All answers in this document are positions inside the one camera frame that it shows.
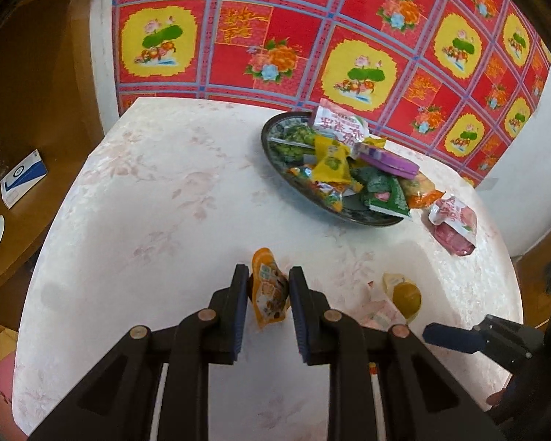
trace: red patterned wall covering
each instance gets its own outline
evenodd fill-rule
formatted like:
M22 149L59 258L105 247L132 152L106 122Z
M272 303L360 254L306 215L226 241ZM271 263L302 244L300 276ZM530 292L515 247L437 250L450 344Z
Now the red patterned wall covering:
M474 185L523 128L551 54L510 0L114 0L119 106L321 97Z

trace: white tablecloth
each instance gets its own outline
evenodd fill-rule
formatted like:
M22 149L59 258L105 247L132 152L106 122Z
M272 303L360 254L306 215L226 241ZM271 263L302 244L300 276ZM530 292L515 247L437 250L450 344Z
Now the white tablecloth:
M90 155L45 241L19 332L16 423L30 433L133 325L176 325L229 285L236 263L271 248L301 265L332 307L358 315L367 282L403 273L422 292L411 328L470 328L487 313L522 320L514 270L474 189L441 162L388 142L478 216L478 246L449 255L413 222L371 228L304 199L269 165L262 125L278 111L140 98ZM433 352L478 402L507 372L483 355ZM257 329L248 308L239 361L210 369L210 439L324 440L328 368L298 354L291 314Z

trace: metal screw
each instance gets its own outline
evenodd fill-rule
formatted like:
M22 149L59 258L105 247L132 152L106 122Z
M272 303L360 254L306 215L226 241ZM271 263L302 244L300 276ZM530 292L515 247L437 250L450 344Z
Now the metal screw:
M327 310L324 312L324 319L330 322L338 322L343 315L338 310Z
M140 340L147 336L147 327L143 325L134 326L131 328L129 334L133 340Z
M198 312L198 318L203 322L209 322L214 320L216 317L216 312L212 308L204 308Z
M410 329L406 325L394 325L392 333L398 338L407 338L410 335Z

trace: white wall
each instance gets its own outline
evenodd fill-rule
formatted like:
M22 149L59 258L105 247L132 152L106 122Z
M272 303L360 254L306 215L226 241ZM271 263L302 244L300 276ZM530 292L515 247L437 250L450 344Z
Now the white wall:
M90 45L96 100L106 134L119 119L112 57L112 0L90 0Z
M551 72L535 113L477 191L511 256L551 229Z

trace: white box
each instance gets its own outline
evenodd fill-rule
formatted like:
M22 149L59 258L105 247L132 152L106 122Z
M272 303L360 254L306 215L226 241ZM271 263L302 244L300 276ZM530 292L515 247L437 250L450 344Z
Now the white box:
M27 191L47 175L47 168L36 149L26 156L0 182L2 200L10 209Z

